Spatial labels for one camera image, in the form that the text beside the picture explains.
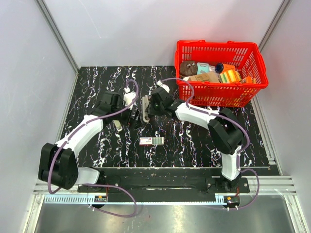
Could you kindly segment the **beige stapler magazine piece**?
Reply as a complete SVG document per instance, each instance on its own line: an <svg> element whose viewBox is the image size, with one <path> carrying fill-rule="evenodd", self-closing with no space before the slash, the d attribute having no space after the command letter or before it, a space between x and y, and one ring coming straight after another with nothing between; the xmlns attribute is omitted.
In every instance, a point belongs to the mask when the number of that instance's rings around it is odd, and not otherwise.
<svg viewBox="0 0 311 233"><path fill-rule="evenodd" d="M116 130L117 130L118 132L121 132L121 131L122 131L122 125L121 125L121 123L120 123L119 121L115 120L115 121L114 121L114 125L115 125Z"/></svg>

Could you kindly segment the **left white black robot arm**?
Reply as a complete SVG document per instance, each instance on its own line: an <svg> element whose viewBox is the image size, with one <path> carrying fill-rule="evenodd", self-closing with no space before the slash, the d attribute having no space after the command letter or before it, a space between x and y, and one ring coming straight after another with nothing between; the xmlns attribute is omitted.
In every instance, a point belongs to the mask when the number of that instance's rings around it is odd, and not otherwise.
<svg viewBox="0 0 311 233"><path fill-rule="evenodd" d="M105 180L100 177L99 170L78 167L77 159L87 143L111 122L120 126L129 125L132 120L132 105L137 97L137 93L130 90L124 96L116 92L104 92L102 98L83 117L82 122L67 136L42 147L38 178L47 182L49 193L55 193L52 185L66 190L76 184L88 184L95 192L104 189Z"/></svg>

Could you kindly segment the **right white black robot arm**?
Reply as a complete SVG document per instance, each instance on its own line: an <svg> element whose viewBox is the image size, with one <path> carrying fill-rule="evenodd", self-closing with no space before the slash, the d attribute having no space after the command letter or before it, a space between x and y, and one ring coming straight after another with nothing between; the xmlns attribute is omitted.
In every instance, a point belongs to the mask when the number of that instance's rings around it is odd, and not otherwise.
<svg viewBox="0 0 311 233"><path fill-rule="evenodd" d="M150 96L142 97L142 110L145 122L154 116L167 116L207 129L215 148L221 153L222 189L232 192L238 187L241 177L239 158L245 130L230 109L224 108L219 112L197 107L174 99L169 89L158 87Z"/></svg>

